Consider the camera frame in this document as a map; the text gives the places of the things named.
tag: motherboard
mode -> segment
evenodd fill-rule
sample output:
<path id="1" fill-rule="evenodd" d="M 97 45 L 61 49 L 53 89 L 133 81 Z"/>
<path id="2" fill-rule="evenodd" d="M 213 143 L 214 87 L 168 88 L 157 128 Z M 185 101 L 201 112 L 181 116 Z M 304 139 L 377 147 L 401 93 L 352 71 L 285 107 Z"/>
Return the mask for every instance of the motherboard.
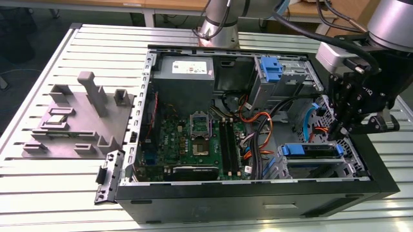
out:
<path id="1" fill-rule="evenodd" d="M 144 152 L 146 165 L 137 168 L 138 180 L 246 179 L 237 148 L 244 137 L 242 122 L 210 120 L 204 114 L 164 120 L 158 149 Z"/>

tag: blue plastic latch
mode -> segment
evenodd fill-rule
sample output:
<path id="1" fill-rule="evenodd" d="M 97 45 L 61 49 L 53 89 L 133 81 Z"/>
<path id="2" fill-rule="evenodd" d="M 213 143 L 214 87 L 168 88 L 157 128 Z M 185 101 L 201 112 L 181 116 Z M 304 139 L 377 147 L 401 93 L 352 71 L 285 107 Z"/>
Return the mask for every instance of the blue plastic latch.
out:
<path id="1" fill-rule="evenodd" d="M 343 146 L 341 146 L 340 144 L 336 145 L 336 149 L 337 149 L 337 152 L 339 152 L 340 157 L 343 157 L 343 155 L 344 155 L 344 149 L 343 149 Z"/>
<path id="2" fill-rule="evenodd" d="M 266 81 L 279 82 L 283 78 L 283 65 L 276 57 L 261 57 L 261 68 L 264 70 Z"/>
<path id="3" fill-rule="evenodd" d="M 300 144 L 287 144 L 285 145 L 291 151 L 291 155 L 305 155 L 303 145 Z"/>
<path id="4" fill-rule="evenodd" d="M 283 153 L 285 156 L 291 155 L 291 151 L 285 146 L 283 146 Z"/>

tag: gray power supply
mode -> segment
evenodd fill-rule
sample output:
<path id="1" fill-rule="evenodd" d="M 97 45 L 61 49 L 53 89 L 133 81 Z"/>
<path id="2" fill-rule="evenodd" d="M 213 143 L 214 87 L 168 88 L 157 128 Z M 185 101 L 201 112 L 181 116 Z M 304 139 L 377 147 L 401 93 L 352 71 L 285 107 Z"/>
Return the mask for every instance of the gray power supply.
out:
<path id="1" fill-rule="evenodd" d="M 173 105 L 181 118 L 209 111 L 216 81 L 213 58 L 164 57 L 153 80 L 160 103 Z"/>

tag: black latch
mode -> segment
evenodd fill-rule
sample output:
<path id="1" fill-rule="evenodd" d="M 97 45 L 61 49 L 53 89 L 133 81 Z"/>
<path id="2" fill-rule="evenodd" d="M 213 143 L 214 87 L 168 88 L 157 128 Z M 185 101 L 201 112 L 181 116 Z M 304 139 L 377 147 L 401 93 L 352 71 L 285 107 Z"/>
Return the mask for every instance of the black latch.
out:
<path id="1" fill-rule="evenodd" d="M 109 168 L 102 168 L 99 167 L 99 172 L 97 176 L 97 183 L 103 185 L 105 184 L 105 179 L 106 179 L 106 173 L 109 172 Z"/>

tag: blue cable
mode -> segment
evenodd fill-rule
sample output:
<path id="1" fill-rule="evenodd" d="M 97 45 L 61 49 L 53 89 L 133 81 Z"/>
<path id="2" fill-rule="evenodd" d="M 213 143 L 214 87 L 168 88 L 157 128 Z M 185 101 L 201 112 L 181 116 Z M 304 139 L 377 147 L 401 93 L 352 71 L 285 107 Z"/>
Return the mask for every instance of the blue cable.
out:
<path id="1" fill-rule="evenodd" d="M 308 142 L 309 141 L 309 128 L 308 128 L 308 124 L 309 124 L 309 118 L 312 115 L 313 110 L 317 110 L 320 108 L 320 106 L 317 105 L 317 103 L 313 103 L 313 107 L 308 110 L 308 113 L 305 113 L 305 117 L 304 117 L 304 124 L 303 124 L 303 134 L 304 134 L 304 141 Z"/>

